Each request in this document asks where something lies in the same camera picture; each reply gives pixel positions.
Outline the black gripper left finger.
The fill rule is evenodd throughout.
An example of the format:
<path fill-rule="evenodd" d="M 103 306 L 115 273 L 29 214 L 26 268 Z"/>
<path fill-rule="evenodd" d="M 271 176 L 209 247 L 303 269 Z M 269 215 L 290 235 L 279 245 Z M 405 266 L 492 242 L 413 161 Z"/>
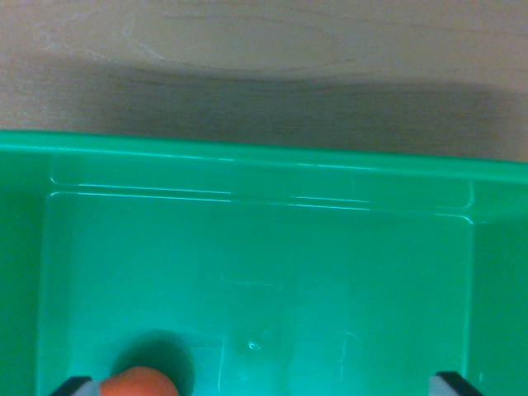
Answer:
<path fill-rule="evenodd" d="M 49 396 L 100 396 L 100 383 L 89 376 L 71 376 Z"/>

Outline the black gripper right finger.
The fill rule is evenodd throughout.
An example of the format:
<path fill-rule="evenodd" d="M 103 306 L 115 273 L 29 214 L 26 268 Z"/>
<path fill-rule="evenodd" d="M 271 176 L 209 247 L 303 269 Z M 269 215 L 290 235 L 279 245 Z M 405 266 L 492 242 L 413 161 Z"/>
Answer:
<path fill-rule="evenodd" d="M 438 371 L 429 379 L 429 396 L 483 396 L 456 371 Z"/>

